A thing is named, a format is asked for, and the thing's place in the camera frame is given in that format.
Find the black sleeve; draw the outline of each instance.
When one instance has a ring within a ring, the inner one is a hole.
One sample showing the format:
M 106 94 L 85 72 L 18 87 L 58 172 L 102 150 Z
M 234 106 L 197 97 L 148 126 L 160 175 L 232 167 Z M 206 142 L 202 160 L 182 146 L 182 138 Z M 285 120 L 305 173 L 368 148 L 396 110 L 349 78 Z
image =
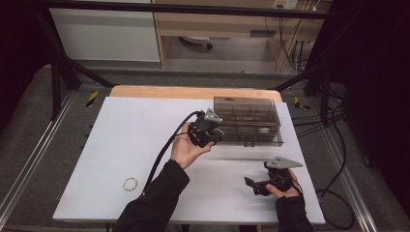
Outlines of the black sleeve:
M 184 169 L 176 161 L 168 161 L 148 188 L 126 206 L 113 231 L 163 231 L 189 182 Z
M 309 232 L 314 231 L 307 218 L 305 202 L 301 196 L 277 200 L 277 213 L 279 220 L 279 232 Z

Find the handheld device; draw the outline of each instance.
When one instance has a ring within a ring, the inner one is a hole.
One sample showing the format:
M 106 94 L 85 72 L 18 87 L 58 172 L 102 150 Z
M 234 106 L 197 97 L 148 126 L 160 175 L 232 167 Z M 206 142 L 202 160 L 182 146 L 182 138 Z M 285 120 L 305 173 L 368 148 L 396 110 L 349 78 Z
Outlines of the handheld device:
M 223 131 L 217 128 L 217 123 L 220 122 L 222 119 L 212 109 L 208 108 L 206 113 L 201 111 L 188 129 L 190 141 L 199 147 L 204 147 L 210 142 L 217 144 L 222 141 Z
M 254 182 L 254 180 L 245 177 L 245 183 L 247 186 L 253 188 L 253 193 L 255 195 L 270 195 L 271 193 L 266 189 L 267 184 L 271 184 L 281 191 L 288 191 L 292 188 L 292 177 L 290 176 L 290 167 L 301 167 L 301 163 L 285 159 L 282 157 L 276 157 L 270 161 L 263 162 L 265 168 L 268 169 L 268 181 Z

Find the transparent acrylic box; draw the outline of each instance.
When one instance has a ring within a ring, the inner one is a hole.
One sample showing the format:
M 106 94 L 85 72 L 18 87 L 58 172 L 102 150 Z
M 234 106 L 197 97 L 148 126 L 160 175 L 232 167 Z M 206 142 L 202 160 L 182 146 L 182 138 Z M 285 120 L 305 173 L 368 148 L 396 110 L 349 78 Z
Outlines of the transparent acrylic box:
M 245 147 L 281 146 L 280 121 L 275 103 L 268 99 L 214 97 L 214 111 L 222 119 L 222 144 Z

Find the white table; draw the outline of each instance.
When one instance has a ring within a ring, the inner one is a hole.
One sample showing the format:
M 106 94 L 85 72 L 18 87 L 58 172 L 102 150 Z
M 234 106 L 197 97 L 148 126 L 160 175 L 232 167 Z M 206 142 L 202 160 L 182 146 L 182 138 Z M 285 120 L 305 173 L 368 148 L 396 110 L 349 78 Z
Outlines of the white table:
M 244 177 L 268 180 L 264 160 L 276 156 L 304 164 L 294 168 L 304 190 L 307 217 L 324 223 L 322 211 L 285 103 L 277 103 L 281 147 L 217 145 L 186 169 L 190 183 L 180 196 L 171 222 L 267 224 L 277 222 L 273 195 L 255 196 Z M 114 222 L 142 192 L 162 146 L 188 114 L 213 108 L 212 100 L 105 99 L 86 146 L 53 218 L 66 222 Z M 165 153 L 157 174 L 169 159 Z M 133 191 L 123 189 L 134 177 Z

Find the white cabinet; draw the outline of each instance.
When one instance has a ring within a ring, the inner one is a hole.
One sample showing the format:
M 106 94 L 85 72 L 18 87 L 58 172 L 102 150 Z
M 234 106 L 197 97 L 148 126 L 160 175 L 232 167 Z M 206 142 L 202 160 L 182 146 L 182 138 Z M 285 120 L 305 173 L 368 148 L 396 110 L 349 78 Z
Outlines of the white cabinet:
M 117 2 L 150 3 L 147 0 Z M 152 13 L 50 11 L 63 46 L 72 59 L 160 61 Z

